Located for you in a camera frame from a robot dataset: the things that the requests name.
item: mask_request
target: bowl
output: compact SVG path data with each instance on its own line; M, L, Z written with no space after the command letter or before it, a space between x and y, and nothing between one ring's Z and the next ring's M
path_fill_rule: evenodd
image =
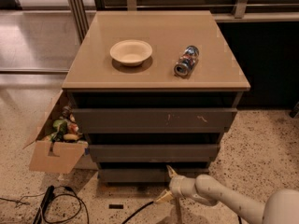
M111 50L111 57L126 66L142 64L152 53L149 43L140 40L125 40L115 44Z

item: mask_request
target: box flap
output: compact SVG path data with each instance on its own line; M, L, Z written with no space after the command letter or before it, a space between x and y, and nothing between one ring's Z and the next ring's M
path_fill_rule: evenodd
M42 130L43 128L45 127L45 124L47 122L47 120L50 119L50 115L51 115L51 112L53 110L53 108L59 103L58 101L63 97L65 96L66 97L66 94L64 91L60 91L55 97L53 97L51 99L51 102L49 103L46 111L45 111L45 114L44 116L40 119L40 121L38 122L38 125L36 127L36 129L34 129L30 136L28 137L28 139L26 140L25 144L24 144L24 147L23 148L26 148L28 146L30 146L32 143L34 143L34 141L38 138L38 136L42 133Z
M30 171L69 174L81 156L87 144L71 144L37 141L29 164Z

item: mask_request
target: table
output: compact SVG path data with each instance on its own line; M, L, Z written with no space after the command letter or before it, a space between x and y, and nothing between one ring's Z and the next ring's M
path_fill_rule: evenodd
M109 55L127 39L153 49L138 67ZM199 61L188 78L176 77L189 45ZM103 182L164 182L167 164L207 171L249 88L208 11L97 12L63 84Z

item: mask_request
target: wooden tabletop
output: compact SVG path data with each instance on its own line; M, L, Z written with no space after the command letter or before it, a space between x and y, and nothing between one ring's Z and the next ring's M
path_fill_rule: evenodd
M113 45L143 40L152 55L138 67L112 60ZM189 46L199 48L188 78L174 66ZM63 89L187 89L247 91L249 83L209 11L97 12L64 81Z

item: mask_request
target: terrazzo floor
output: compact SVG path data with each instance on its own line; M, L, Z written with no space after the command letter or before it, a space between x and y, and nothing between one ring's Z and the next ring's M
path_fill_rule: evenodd
M68 68L77 50L69 13L0 12L1 68L23 67L25 61L26 67ZM19 200L41 194L50 185L69 186L86 203L90 223L122 223L165 186L106 186L95 170L76 169L69 175L58 175L28 169L35 144L22 149L23 144L63 81L64 75L0 75L0 197ZM290 118L288 113L240 110L222 139L210 174L228 188L262 203L278 189L299 190L299 119ZM42 197L24 198L30 204L19 207L0 200L0 223L32 223ZM111 209L110 204L122 204L123 209ZM76 200L63 197L51 206L47 218L61 220L77 209ZM84 208L69 223L87 223ZM222 203L205 207L181 199L151 205L128 223L234 224L238 220Z

